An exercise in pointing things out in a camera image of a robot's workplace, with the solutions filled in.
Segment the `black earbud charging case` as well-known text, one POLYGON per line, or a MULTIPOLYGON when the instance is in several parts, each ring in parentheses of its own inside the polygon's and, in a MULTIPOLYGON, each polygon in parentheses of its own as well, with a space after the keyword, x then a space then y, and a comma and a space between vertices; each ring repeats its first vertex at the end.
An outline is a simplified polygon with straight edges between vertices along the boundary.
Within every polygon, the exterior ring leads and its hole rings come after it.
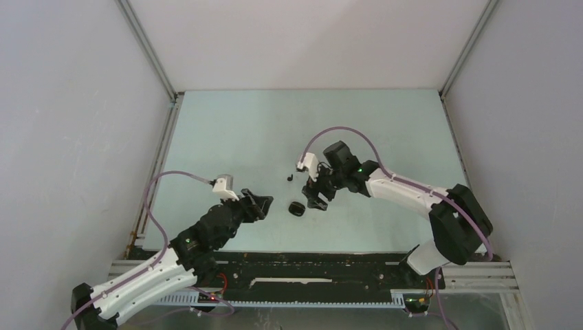
POLYGON ((294 215, 295 217, 303 216, 305 213, 305 210, 306 210, 305 205, 298 202, 298 201, 293 201, 288 206, 288 212, 291 215, 294 215))

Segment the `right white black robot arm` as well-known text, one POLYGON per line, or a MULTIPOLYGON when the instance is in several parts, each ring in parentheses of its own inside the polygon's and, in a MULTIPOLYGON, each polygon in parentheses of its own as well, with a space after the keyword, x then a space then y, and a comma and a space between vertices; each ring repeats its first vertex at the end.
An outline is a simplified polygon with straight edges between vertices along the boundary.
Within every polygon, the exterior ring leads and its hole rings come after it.
POLYGON ((394 202, 429 222, 432 238, 410 250, 400 263, 399 276, 406 286, 420 286, 428 273, 448 263, 465 265, 486 245, 493 225, 467 186, 433 188, 392 174, 374 160, 360 162, 343 141, 323 154, 324 162, 306 152, 296 164, 297 171, 309 176, 302 189, 308 208, 325 211, 337 191, 347 189, 394 202))

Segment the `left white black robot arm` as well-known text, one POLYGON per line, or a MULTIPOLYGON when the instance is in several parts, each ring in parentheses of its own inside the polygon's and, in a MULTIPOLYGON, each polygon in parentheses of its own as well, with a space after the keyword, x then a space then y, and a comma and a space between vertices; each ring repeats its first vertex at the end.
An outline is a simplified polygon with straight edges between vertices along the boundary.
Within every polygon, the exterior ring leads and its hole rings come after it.
POLYGON ((163 250, 122 275, 94 287, 82 283, 71 293, 77 329, 117 329, 137 312, 178 290, 216 281, 213 254, 234 238, 244 223, 264 220, 272 196, 248 189, 210 207, 206 214, 170 240, 163 250))

